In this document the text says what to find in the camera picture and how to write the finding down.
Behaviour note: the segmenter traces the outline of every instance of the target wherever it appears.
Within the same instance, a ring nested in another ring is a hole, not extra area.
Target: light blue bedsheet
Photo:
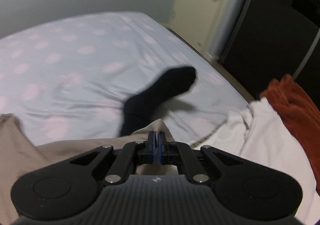
[[[143,13],[83,15],[0,40],[0,112],[35,145],[115,137],[123,101],[167,67],[194,66],[192,90],[163,105],[174,138],[192,144],[247,106],[209,63]]]

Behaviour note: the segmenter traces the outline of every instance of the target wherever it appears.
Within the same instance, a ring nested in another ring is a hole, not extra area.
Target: floor
[[[197,50],[195,50],[191,45],[189,45],[182,37],[180,37],[178,34],[176,34],[175,32],[173,32],[171,29],[168,28],[168,30],[174,34],[175,36],[177,36],[178,38],[180,38],[183,42],[185,42],[190,48],[192,48],[198,55],[200,55],[202,58],[204,58]],[[254,101],[255,99],[251,96],[251,94],[249,92],[247,92],[247,90],[245,88],[243,88],[243,86],[230,74],[228,73],[228,71],[226,69],[223,68],[222,65],[218,64],[218,62],[213,61],[211,63],[211,66],[218,71],[218,73],[220,73],[237,91],[238,93],[240,93],[242,95],[242,97],[244,97],[244,99],[247,102],[251,102]]]

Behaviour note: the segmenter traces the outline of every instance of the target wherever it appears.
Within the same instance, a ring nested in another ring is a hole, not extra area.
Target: black sock
[[[147,90],[129,98],[124,103],[124,123],[120,135],[130,135],[150,124],[157,108],[168,99],[188,91],[195,79],[196,69],[193,67],[172,68]]]

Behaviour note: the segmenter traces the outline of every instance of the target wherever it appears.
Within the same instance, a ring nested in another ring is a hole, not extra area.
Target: ribbed black surface
[[[106,187],[97,201],[73,218],[33,221],[25,217],[14,225],[233,225],[300,224],[293,217],[259,222],[224,208],[208,186],[194,185],[184,175],[131,175],[121,185]]]

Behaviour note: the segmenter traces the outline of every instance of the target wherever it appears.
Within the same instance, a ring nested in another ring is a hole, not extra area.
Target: orange towel
[[[260,94],[279,114],[289,132],[303,147],[316,178],[320,195],[320,112],[306,92],[288,74],[270,81]]]

